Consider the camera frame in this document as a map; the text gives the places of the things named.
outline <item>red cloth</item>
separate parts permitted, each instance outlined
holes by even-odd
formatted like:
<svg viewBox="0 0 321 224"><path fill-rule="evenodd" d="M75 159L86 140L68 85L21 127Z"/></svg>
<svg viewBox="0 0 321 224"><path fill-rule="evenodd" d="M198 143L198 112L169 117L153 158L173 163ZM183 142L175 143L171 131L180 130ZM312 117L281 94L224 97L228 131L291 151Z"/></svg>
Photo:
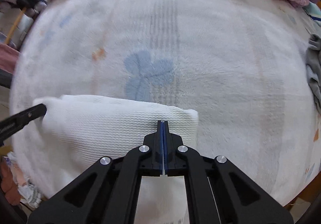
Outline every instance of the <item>red cloth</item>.
<svg viewBox="0 0 321 224"><path fill-rule="evenodd" d="M0 68L13 74L19 52L15 49L0 43Z"/></svg>

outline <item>silver bolt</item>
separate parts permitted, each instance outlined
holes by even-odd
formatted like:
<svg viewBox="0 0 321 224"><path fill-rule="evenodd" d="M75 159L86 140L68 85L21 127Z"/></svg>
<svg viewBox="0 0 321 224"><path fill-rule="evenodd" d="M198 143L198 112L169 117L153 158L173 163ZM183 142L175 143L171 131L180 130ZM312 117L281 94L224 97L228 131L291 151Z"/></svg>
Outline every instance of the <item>silver bolt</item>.
<svg viewBox="0 0 321 224"><path fill-rule="evenodd" d="M181 145L177 148L180 152L187 152L188 148L185 145Z"/></svg>
<svg viewBox="0 0 321 224"><path fill-rule="evenodd" d="M219 163L225 163L227 161L227 158L223 155L219 155L216 157L216 160L219 162Z"/></svg>
<svg viewBox="0 0 321 224"><path fill-rule="evenodd" d="M149 147L147 145L142 145L141 147L139 147L139 150L141 152L148 152L149 151Z"/></svg>
<svg viewBox="0 0 321 224"><path fill-rule="evenodd" d="M103 157L103 158L101 158L100 162L101 162L102 165L110 164L110 158L109 157Z"/></svg>

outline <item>folded white cloth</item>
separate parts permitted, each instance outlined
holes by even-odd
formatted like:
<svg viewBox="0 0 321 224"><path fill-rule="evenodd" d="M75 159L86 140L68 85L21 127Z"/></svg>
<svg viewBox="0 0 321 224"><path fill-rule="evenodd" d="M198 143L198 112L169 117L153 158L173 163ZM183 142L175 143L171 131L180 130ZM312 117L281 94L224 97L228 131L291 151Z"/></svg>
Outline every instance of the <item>folded white cloth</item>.
<svg viewBox="0 0 321 224"><path fill-rule="evenodd" d="M35 120L39 136L32 151L15 140L24 173L47 196L52 196L102 156L118 158L157 129L157 120L169 122L185 145L196 147L198 114L162 104L103 96L62 96L36 99L47 113ZM180 223L187 210L182 177L145 177L137 204L136 223Z"/></svg>

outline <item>white fabric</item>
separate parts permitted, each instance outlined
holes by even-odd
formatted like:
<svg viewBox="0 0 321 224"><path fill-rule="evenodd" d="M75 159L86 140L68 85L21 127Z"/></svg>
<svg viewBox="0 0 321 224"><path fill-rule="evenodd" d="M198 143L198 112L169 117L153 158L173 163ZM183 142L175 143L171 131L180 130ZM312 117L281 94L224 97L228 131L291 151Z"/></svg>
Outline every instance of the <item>white fabric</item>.
<svg viewBox="0 0 321 224"><path fill-rule="evenodd" d="M169 121L171 133L181 135L185 145L196 146L198 114L194 110L104 96L34 101L34 105L40 103L46 105L47 113L28 125L34 129L32 150L19 143L15 149L24 151L20 166L48 197L100 157L118 158L142 145L147 134L156 132L158 120ZM142 179L136 223L182 222L186 210L183 177Z"/></svg>
<svg viewBox="0 0 321 224"><path fill-rule="evenodd" d="M284 205L320 165L309 32L320 28L282 0L55 0L23 45L11 113L63 94L194 109L198 151L227 156ZM34 134L14 136L18 161Z"/></svg>

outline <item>screw head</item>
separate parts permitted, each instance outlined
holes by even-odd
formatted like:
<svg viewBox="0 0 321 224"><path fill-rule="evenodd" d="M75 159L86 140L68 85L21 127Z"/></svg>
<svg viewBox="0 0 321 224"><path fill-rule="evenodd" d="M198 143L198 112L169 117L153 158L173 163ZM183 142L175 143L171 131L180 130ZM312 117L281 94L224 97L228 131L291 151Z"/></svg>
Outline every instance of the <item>screw head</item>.
<svg viewBox="0 0 321 224"><path fill-rule="evenodd" d="M110 158L109 157L103 157L103 158L101 158L100 163L102 165L110 164Z"/></svg>
<svg viewBox="0 0 321 224"><path fill-rule="evenodd" d="M142 145L141 147L139 147L139 150L141 152L148 152L149 151L149 147L147 145Z"/></svg>
<svg viewBox="0 0 321 224"><path fill-rule="evenodd" d="M216 157L216 160L219 162L219 163L225 163L227 161L227 158L223 155L219 155Z"/></svg>
<svg viewBox="0 0 321 224"><path fill-rule="evenodd" d="M188 148L185 145L181 145L177 148L180 152L187 152Z"/></svg>

